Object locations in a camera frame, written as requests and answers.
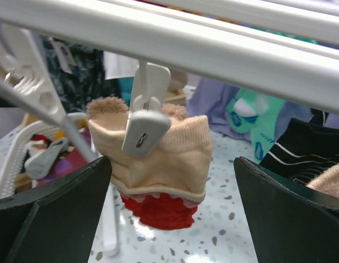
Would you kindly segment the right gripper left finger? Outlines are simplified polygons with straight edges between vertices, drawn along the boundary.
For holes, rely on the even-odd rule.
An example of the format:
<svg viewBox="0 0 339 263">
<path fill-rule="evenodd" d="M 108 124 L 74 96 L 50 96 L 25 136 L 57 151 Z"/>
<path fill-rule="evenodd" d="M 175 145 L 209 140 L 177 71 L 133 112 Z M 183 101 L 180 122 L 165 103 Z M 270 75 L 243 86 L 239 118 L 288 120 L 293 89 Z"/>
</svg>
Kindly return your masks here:
<svg viewBox="0 0 339 263">
<path fill-rule="evenodd" d="M 0 262 L 67 262 L 59 225 L 65 176 L 0 199 Z"/>
</svg>

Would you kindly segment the white plastic sock hanger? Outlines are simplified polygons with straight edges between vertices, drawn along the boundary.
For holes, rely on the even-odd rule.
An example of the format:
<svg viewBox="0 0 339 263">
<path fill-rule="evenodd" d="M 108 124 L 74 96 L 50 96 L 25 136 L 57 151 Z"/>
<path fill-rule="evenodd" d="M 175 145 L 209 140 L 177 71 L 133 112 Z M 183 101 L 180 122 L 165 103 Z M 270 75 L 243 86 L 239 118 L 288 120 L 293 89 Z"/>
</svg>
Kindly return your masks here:
<svg viewBox="0 0 339 263">
<path fill-rule="evenodd" d="M 102 1 L 0 1 L 0 20 L 339 114 L 339 60 Z"/>
</svg>

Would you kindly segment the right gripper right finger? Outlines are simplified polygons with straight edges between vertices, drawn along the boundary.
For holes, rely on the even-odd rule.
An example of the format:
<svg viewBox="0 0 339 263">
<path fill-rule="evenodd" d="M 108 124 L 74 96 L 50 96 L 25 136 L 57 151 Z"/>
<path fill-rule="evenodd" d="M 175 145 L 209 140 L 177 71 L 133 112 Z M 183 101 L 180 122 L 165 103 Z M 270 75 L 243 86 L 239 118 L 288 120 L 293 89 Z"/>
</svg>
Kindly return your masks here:
<svg viewBox="0 0 339 263">
<path fill-rule="evenodd" d="M 339 262 L 339 198 L 245 157 L 233 165 L 259 262 Z"/>
</svg>

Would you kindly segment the black striped sock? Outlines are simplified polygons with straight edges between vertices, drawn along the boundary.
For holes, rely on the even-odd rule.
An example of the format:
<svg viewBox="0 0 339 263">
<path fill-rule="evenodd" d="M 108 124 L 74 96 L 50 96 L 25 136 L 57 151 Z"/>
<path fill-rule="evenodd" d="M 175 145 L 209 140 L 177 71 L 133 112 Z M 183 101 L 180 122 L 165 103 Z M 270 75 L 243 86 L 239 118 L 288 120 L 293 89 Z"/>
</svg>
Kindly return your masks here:
<svg viewBox="0 0 339 263">
<path fill-rule="evenodd" d="M 339 129 L 292 119 L 260 165 L 306 185 L 338 163 Z"/>
</svg>

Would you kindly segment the beige and red character sock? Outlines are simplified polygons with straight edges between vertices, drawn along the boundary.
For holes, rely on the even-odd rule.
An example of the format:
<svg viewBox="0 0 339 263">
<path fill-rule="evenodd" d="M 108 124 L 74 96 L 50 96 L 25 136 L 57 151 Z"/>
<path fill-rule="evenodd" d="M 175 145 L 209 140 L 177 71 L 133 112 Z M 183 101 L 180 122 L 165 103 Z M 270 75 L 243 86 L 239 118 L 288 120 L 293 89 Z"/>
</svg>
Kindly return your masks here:
<svg viewBox="0 0 339 263">
<path fill-rule="evenodd" d="M 308 188 L 339 198 L 339 163 L 310 181 Z"/>
</svg>

